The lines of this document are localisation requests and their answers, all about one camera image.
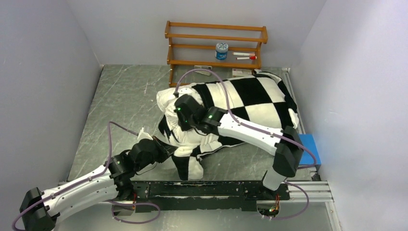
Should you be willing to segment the black white checkered pillowcase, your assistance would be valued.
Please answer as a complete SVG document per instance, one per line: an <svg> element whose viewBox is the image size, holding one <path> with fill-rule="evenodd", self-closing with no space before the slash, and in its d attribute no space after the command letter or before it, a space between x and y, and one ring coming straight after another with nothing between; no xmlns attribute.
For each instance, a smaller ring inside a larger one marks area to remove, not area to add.
<svg viewBox="0 0 408 231"><path fill-rule="evenodd" d="M254 74L206 83L192 83L177 90L180 96L190 95L205 109L213 106L226 109L239 118L271 128L297 128L297 105L282 79L273 73L256 69ZM171 156L181 180L200 180L204 175L201 161L224 147L234 147L243 141L204 134L199 145L177 147Z"/></svg>

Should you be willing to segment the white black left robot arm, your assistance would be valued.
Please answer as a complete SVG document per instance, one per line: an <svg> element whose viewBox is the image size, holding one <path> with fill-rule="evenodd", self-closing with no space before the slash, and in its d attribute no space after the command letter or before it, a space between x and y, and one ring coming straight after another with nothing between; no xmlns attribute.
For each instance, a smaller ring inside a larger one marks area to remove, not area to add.
<svg viewBox="0 0 408 231"><path fill-rule="evenodd" d="M17 219L22 220L26 231L51 231L65 208L79 208L86 201L94 205L105 200L134 199L137 193L131 179L148 165L164 162L175 150L175 146L156 137L141 139L83 177L49 190L29 190Z"/></svg>

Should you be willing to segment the white pillow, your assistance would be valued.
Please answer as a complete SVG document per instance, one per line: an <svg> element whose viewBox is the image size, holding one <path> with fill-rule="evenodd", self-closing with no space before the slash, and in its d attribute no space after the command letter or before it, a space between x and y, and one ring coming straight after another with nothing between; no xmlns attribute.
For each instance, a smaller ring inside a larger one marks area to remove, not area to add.
<svg viewBox="0 0 408 231"><path fill-rule="evenodd" d="M178 125L178 117L175 112L175 102L177 98L173 95L174 88L161 90L156 94L157 106L164 114L159 123L159 131L164 136L166 143L180 147L201 144L203 135L197 134L193 129L182 131Z"/></svg>

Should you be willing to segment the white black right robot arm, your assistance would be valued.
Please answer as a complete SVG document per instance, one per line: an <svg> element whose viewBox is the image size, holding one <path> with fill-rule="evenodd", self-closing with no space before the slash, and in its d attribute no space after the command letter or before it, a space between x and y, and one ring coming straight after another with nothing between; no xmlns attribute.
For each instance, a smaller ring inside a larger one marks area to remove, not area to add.
<svg viewBox="0 0 408 231"><path fill-rule="evenodd" d="M242 118L219 107L205 109L190 95L176 99L175 112L182 128L195 128L204 134L234 138L263 149L274 157L260 185L260 194L272 199L287 178L296 175L303 155L303 145L292 127L269 128Z"/></svg>

